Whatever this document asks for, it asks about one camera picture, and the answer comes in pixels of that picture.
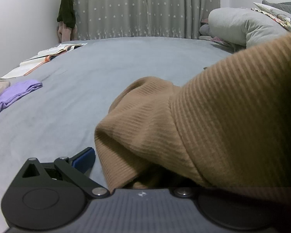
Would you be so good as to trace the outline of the pink blanket under quilt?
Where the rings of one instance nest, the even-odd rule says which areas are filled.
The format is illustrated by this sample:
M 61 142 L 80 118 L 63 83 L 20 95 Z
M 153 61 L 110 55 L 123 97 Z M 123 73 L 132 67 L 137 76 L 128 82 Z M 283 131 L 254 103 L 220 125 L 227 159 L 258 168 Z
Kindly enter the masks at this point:
M 208 18 L 205 18 L 201 21 L 201 25 L 199 28 L 199 40 L 210 41 L 216 44 L 222 45 L 224 47 L 232 48 L 232 44 L 220 36 L 221 30 L 223 30 L 224 26 L 216 19 L 211 19 L 209 21 Z

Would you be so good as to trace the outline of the brown ribbed knit sweater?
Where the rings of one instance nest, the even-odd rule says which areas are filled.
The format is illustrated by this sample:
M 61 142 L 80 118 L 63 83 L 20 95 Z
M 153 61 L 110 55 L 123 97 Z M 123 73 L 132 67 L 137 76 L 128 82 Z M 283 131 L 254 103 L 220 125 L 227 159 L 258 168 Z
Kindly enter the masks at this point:
M 200 186 L 291 201 L 291 33 L 239 51 L 184 86 L 129 85 L 94 132 L 110 189 Z

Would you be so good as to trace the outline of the grey star-patterned curtain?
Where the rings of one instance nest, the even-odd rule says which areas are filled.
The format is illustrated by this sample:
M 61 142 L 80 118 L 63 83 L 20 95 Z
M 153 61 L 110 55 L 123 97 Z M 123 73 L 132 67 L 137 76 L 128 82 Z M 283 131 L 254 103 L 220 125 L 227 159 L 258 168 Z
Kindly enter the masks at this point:
M 74 0 L 78 38 L 198 39 L 201 23 L 220 0 Z

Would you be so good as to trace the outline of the floral patterned pillow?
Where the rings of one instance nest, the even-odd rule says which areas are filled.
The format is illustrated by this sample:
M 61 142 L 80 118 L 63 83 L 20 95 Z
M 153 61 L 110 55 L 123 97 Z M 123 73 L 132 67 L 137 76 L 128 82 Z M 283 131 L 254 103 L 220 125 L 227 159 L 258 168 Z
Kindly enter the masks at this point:
M 291 13 L 261 3 L 254 2 L 254 5 L 257 8 L 256 9 L 252 8 L 252 10 L 260 12 L 266 16 L 269 16 L 274 21 L 279 23 L 283 28 L 291 32 Z

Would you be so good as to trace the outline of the grey bed sheet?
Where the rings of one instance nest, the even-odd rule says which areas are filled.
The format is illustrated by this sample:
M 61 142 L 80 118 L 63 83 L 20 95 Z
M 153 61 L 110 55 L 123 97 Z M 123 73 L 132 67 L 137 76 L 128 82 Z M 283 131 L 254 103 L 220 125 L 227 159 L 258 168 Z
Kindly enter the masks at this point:
M 0 204 L 28 158 L 52 162 L 93 147 L 96 125 L 132 82 L 155 76 L 181 86 L 230 54 L 205 40 L 111 38 L 87 41 L 40 66 L 28 79 L 42 88 L 0 113 Z M 0 208 L 0 232 L 6 228 Z

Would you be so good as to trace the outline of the dark green hanging garment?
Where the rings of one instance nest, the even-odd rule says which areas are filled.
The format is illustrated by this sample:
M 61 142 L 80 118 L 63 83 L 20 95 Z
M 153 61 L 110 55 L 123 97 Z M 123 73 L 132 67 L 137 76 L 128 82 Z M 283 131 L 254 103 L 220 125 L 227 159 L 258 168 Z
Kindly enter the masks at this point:
M 75 12 L 73 0 L 61 0 L 57 22 L 63 22 L 68 28 L 75 27 Z

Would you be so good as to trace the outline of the light grey rolled quilt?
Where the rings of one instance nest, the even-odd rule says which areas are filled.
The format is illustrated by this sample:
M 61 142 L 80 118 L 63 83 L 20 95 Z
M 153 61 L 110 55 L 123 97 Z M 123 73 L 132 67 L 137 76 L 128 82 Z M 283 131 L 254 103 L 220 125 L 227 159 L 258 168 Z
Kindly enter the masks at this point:
M 199 32 L 224 42 L 249 48 L 278 38 L 289 31 L 261 12 L 249 9 L 214 9 Z

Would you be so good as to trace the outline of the pink hanging garment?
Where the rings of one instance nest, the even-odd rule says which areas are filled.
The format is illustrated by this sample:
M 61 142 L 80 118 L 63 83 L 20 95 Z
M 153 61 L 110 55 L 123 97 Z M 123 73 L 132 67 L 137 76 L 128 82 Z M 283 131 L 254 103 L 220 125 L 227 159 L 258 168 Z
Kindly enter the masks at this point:
M 63 21 L 58 23 L 57 34 L 59 42 L 76 41 L 78 39 L 77 25 L 74 28 L 69 28 Z

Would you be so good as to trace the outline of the open book with orange spine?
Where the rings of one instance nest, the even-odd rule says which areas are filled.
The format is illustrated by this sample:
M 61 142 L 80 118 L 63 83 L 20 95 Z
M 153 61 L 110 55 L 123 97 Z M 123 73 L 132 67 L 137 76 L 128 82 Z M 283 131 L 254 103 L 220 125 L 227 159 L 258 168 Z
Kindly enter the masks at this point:
M 10 79 L 22 77 L 30 74 L 41 65 L 50 62 L 59 55 L 65 54 L 69 51 L 75 50 L 79 47 L 86 45 L 86 43 L 80 44 L 59 44 L 56 47 L 52 47 L 47 50 L 42 50 L 34 57 L 29 58 L 19 64 L 18 67 L 14 68 L 0 79 Z

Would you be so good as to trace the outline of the purple garment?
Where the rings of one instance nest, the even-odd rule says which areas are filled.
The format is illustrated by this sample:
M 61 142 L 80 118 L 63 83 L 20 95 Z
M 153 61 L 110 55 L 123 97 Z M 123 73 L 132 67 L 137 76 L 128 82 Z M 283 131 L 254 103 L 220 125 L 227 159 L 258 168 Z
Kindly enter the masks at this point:
M 0 112 L 11 104 L 21 99 L 25 95 L 42 88 L 42 82 L 35 79 L 30 79 L 27 81 L 17 82 L 7 89 L 5 89 L 0 95 Z

